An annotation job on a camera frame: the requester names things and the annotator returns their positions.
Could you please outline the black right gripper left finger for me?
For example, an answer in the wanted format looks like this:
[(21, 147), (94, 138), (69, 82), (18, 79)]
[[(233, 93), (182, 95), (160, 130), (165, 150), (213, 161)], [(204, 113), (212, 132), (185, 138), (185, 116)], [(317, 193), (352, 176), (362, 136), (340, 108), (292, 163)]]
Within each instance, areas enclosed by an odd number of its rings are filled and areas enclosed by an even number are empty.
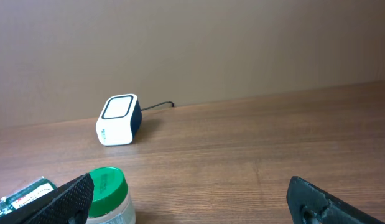
[(93, 191), (93, 180), (85, 173), (0, 217), (0, 224), (85, 224)]

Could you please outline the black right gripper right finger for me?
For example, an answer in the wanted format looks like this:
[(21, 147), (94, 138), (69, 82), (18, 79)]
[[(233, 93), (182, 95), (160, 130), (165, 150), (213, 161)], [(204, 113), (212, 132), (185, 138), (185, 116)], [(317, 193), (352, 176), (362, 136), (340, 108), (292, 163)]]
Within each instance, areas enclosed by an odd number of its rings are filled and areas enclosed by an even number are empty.
[(384, 224), (298, 176), (291, 177), (286, 199), (295, 224)]

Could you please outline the green lid jar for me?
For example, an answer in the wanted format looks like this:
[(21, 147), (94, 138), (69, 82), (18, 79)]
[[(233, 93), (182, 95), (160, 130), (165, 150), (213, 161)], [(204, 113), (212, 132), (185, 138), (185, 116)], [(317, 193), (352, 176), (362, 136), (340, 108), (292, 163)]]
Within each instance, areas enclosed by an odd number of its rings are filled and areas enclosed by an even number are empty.
[(94, 191), (86, 223), (136, 224), (136, 211), (122, 170), (107, 166), (89, 174)]

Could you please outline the large green 3M package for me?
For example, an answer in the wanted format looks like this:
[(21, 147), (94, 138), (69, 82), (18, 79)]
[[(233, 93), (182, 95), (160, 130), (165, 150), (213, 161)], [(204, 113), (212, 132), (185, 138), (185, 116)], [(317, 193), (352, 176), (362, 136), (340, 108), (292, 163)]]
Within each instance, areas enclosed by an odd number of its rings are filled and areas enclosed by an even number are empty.
[(23, 189), (0, 199), (0, 217), (11, 213), (39, 197), (55, 190), (57, 186), (44, 176), (30, 183)]

